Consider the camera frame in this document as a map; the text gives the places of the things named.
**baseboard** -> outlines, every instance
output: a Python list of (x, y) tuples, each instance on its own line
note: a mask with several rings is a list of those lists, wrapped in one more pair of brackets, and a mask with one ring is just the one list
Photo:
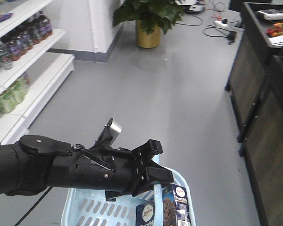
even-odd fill
[(116, 46), (116, 43), (119, 39), (121, 31), (123, 30), (123, 26), (117, 32), (113, 42), (111, 43), (107, 53), (100, 52), (88, 52), (88, 51), (77, 51), (77, 50), (68, 50), (68, 49), (59, 49), (59, 48), (50, 48), (48, 52), (52, 53), (68, 53), (73, 54), (75, 56), (75, 60), (83, 60), (83, 61), (94, 61), (94, 62), (108, 62), (109, 57)]

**chocolate cereal box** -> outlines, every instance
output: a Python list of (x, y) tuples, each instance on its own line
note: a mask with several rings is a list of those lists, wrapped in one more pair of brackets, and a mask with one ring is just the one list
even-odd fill
[(170, 184), (162, 192), (164, 226), (191, 226), (188, 195), (185, 187)]

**black robotic arm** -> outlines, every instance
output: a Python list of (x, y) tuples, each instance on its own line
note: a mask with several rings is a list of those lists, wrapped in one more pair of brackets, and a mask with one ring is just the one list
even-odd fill
[(69, 187), (105, 190), (107, 201), (113, 201), (121, 195), (136, 196), (154, 184), (172, 183), (172, 172), (152, 160), (162, 153), (160, 142), (113, 149), (120, 130), (110, 119), (89, 149), (34, 135), (0, 145), (0, 194), (35, 195), (48, 186)]

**floor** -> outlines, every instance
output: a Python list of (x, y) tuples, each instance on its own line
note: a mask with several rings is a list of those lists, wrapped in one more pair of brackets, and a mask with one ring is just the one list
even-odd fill
[[(259, 226), (224, 91), (242, 32), (232, 45), (205, 36), (213, 14), (199, 14), (201, 26), (177, 24), (154, 49), (136, 47), (134, 24), (126, 23), (107, 63), (75, 61), (75, 71), (30, 134), (89, 147), (112, 117), (123, 127), (114, 147), (161, 141), (161, 164), (180, 172), (190, 186), (197, 226)], [(223, 17), (239, 19), (229, 11)], [(200, 20), (185, 15), (182, 23)], [(67, 189), (54, 188), (21, 226), (59, 225), (66, 196)], [(0, 226), (14, 225), (37, 197), (0, 196)]]

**white shelf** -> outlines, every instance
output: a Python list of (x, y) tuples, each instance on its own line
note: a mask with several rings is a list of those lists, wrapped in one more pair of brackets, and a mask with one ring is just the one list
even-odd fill
[(53, 29), (53, 34), (28, 51), (17, 61), (13, 61), (13, 68), (0, 70), (0, 93), (6, 90), (22, 73), (24, 73), (35, 61), (38, 60), (54, 43), (63, 35), (64, 30)]
[(74, 70), (73, 59), (71, 54), (45, 53), (29, 68), (28, 75), (34, 81), (24, 101), (11, 113), (0, 113), (0, 141), (3, 144), (13, 143), (25, 134), (61, 83)]
[(17, 0), (2, 4), (0, 11), (11, 12), (13, 16), (0, 22), (0, 38), (51, 2), (52, 0)]

